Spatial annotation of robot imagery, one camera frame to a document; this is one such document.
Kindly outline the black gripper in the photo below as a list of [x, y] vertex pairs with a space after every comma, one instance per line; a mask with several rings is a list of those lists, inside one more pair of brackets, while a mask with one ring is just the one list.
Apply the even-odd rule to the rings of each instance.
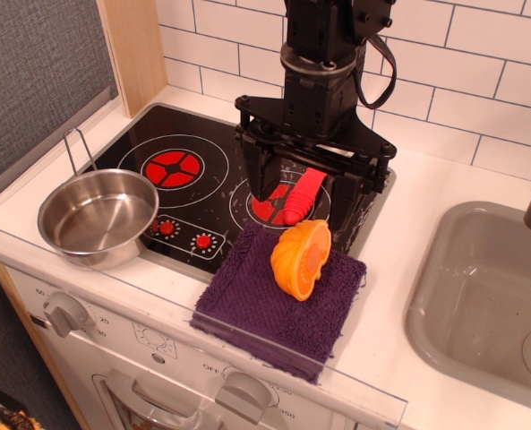
[[370, 130], [356, 114], [363, 103], [375, 109], [386, 89], [370, 103], [362, 89], [364, 60], [287, 63], [280, 99], [243, 95], [236, 99], [236, 138], [243, 150], [251, 194], [265, 201], [278, 186], [282, 159], [334, 177], [329, 228], [334, 249], [350, 249], [389, 178], [396, 147]]

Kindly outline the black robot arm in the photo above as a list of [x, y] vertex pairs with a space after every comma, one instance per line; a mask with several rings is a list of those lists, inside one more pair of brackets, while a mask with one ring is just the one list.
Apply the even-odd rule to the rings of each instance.
[[283, 160], [329, 175], [329, 226], [337, 248], [348, 251], [363, 217], [389, 179], [396, 147], [364, 125], [356, 113], [375, 110], [390, 97], [396, 77], [375, 101], [366, 99], [362, 76], [373, 46], [395, 68], [379, 33], [392, 24], [391, 1], [287, 1], [287, 39], [280, 49], [285, 69], [280, 99], [236, 99], [236, 138], [251, 193], [263, 202], [280, 181]]

